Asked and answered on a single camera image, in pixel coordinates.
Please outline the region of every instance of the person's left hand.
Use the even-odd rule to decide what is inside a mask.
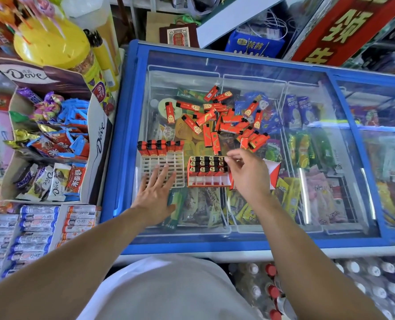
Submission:
[[[176,173],[173,172],[163,185],[163,181],[168,174],[168,168],[168,164],[165,164],[159,177],[157,177],[159,166],[155,166],[147,187],[146,176],[142,177],[137,197],[131,205],[131,208],[140,211],[139,213],[145,219],[146,226],[154,226],[162,222],[175,211],[175,204],[168,206],[168,195],[175,182]]]

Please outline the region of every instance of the yellow lollipop container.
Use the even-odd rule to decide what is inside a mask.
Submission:
[[[104,112],[109,115],[114,109],[113,98],[85,33],[71,21],[55,18],[66,37],[63,38],[49,18],[43,17],[41,20],[48,31],[33,17],[27,19],[32,29],[24,23],[18,26],[30,44],[15,34],[14,48],[17,54],[25,62],[39,66],[54,66],[82,74]]]

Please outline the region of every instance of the hand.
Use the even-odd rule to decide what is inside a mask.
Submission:
[[[168,195],[173,183],[175,182],[176,173],[173,172],[171,177],[163,185],[163,181],[168,174],[168,164],[165,164],[159,177],[157,172],[159,166],[156,165],[146,187],[147,176],[141,179],[140,188],[137,197],[132,203],[131,208],[138,210],[143,216],[145,226],[154,226],[165,220],[172,212],[175,211],[175,204],[168,205]]]
[[[237,190],[254,209],[265,208],[266,201],[272,199],[270,173],[265,162],[244,149],[231,150],[227,156],[226,163],[230,167]]]

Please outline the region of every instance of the white freezer edge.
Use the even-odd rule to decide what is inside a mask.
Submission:
[[[395,255],[395,246],[385,247],[353,247],[353,248],[323,248],[329,258],[354,258],[366,256],[392,256]],[[120,255],[113,266],[126,266],[140,259],[159,254]],[[253,251],[229,251],[211,253],[182,253],[196,258],[209,258],[215,263],[238,263],[238,262],[267,262],[272,261],[271,250]]]

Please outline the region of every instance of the pink package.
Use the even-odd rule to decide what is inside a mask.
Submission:
[[[4,140],[13,140],[9,112],[0,111],[0,167],[5,171],[14,154],[14,150],[4,143]]]

